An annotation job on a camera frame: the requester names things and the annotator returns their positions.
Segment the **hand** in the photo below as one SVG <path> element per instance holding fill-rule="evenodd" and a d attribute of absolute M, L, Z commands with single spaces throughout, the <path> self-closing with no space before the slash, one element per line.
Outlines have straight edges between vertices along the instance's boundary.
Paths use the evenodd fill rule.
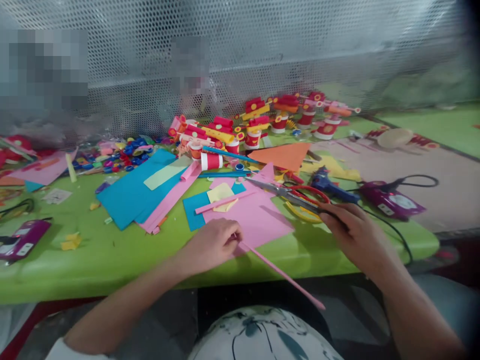
<path fill-rule="evenodd" d="M 226 262 L 242 241 L 238 222 L 224 218 L 209 221 L 173 258 L 186 276 L 204 273 Z"/>
<path fill-rule="evenodd" d="M 320 204 L 322 209 L 337 215 L 348 227 L 324 212 L 320 218 L 338 241 L 345 256 L 380 288 L 383 282 L 405 271 L 397 251 L 383 230 L 355 204 Z"/>

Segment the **mesh screen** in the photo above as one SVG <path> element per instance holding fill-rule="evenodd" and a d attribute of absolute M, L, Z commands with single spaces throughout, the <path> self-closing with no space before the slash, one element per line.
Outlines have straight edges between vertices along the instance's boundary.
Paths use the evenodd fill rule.
<path fill-rule="evenodd" d="M 3 132 L 36 118 L 64 142 L 164 134 L 179 113 L 232 117 L 253 97 L 314 89 L 364 110 L 478 95 L 453 0 L 3 0 L 0 17 L 9 29 L 88 30 L 86 108 L 3 114 Z M 173 44 L 185 52 L 186 40 L 179 61 Z"/>

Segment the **green tablecloth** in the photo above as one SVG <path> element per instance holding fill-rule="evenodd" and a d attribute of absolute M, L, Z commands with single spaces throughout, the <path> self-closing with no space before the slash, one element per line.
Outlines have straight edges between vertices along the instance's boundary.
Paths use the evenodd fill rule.
<path fill-rule="evenodd" d="M 378 124 L 354 119 L 350 128 L 368 131 L 377 127 Z M 275 135 L 271 139 L 277 144 L 290 137 Z M 11 235 L 27 220 L 53 217 L 53 225 L 27 259 L 0 268 L 0 303 L 110 294 L 154 264 L 175 254 L 192 237 L 182 201 L 170 211 L 168 220 L 157 235 L 145 234 L 136 224 L 131 224 L 124 231 L 119 231 L 114 223 L 104 224 L 109 215 L 103 207 L 89 210 L 90 204 L 96 200 L 95 189 L 104 178 L 103 174 L 80 176 L 76 183 L 71 183 L 67 177 L 58 179 L 50 188 L 73 192 L 67 200 L 59 205 L 46 204 L 40 200 L 45 193 L 34 193 L 34 213 L 2 224 L 0 235 Z M 210 184 L 206 179 L 198 179 L 183 199 L 208 190 Z M 340 184 L 349 188 L 355 185 L 346 180 Z M 259 247 L 258 250 L 263 255 L 292 278 L 358 271 L 338 249 L 332 235 L 325 232 L 321 225 L 302 222 L 289 213 L 281 199 L 274 198 L 273 201 L 292 222 L 295 231 Z M 429 257 L 437 250 L 439 243 L 436 237 L 417 223 L 410 221 L 394 224 L 407 239 L 415 259 Z M 400 239 L 387 225 L 380 222 L 380 226 L 406 262 L 408 256 Z M 75 232 L 80 232 L 83 238 L 80 246 L 76 250 L 62 251 L 61 242 L 65 241 L 65 236 Z M 180 286 L 204 287 L 277 279 L 280 279 L 277 273 L 250 253 L 192 277 Z"/>

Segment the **person's left hand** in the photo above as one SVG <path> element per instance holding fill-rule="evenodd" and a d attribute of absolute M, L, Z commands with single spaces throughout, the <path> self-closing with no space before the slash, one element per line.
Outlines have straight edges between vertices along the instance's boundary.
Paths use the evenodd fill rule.
<path fill-rule="evenodd" d="M 238 222 L 215 219 L 204 225 L 173 257 L 186 276 L 204 273 L 226 262 L 242 241 Z"/>

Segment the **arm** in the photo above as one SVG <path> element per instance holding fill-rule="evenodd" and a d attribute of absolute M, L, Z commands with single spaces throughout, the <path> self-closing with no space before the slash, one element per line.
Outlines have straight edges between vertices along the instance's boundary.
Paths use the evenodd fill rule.
<path fill-rule="evenodd" d="M 184 279 L 227 261 L 241 239 L 236 221 L 210 221 L 175 256 L 95 306 L 66 334 L 65 344 L 82 354 L 113 352 L 158 298 Z"/>
<path fill-rule="evenodd" d="M 393 339 L 402 359 L 466 357 L 461 341 L 415 283 L 382 229 L 354 204 L 327 205 L 349 228 L 320 215 L 345 256 L 381 290 Z"/>

